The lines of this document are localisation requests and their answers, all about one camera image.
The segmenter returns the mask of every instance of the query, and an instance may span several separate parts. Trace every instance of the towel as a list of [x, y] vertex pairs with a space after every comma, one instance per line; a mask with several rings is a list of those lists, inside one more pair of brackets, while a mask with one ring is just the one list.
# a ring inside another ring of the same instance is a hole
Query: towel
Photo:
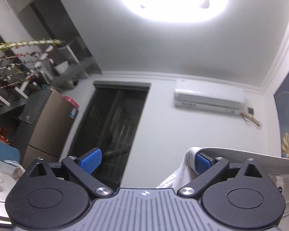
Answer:
[[278, 227], [283, 231], [289, 231], [289, 159], [287, 158], [228, 148], [192, 147], [185, 153], [180, 167], [158, 185], [157, 188], [172, 187], [177, 192], [181, 187], [197, 178], [199, 174], [196, 172], [196, 155], [200, 151], [214, 154], [214, 157], [224, 157], [230, 162], [243, 163], [247, 158], [254, 158], [267, 172], [275, 185], [283, 189], [282, 194], [286, 200], [286, 210]]

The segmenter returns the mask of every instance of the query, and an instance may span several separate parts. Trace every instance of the refrigerator sticker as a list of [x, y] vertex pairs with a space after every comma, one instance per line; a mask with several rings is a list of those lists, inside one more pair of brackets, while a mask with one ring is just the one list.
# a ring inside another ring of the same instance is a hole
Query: refrigerator sticker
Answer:
[[71, 113], [70, 113], [70, 117], [74, 119], [76, 113], [77, 113], [77, 108], [73, 107], [73, 109], [72, 109], [72, 111], [71, 111]]

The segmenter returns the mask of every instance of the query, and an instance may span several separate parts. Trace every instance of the air conditioner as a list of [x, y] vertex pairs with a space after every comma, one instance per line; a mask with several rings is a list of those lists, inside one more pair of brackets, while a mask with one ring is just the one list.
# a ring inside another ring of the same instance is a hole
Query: air conditioner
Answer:
[[246, 111], [244, 90], [214, 82], [177, 80], [176, 106], [239, 115]]

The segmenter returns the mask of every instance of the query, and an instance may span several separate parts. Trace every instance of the gray gripper base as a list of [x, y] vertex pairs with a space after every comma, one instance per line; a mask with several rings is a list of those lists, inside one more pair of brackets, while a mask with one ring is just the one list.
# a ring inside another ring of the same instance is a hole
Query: gray gripper base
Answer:
[[121, 188], [114, 197], [96, 200], [85, 217], [61, 229], [61, 231], [96, 230], [233, 231], [212, 220], [195, 199], [181, 198], [171, 188]]

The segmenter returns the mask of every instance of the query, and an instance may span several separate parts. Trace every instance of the metal screw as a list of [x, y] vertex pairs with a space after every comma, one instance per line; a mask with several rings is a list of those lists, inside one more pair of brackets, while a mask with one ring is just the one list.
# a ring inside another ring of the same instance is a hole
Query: metal screw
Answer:
[[193, 193], [195, 193], [195, 189], [191, 187], [183, 187], [180, 189], [180, 193], [183, 195], [192, 195]]
[[108, 195], [111, 193], [111, 189], [107, 187], [99, 187], [95, 192], [98, 195]]

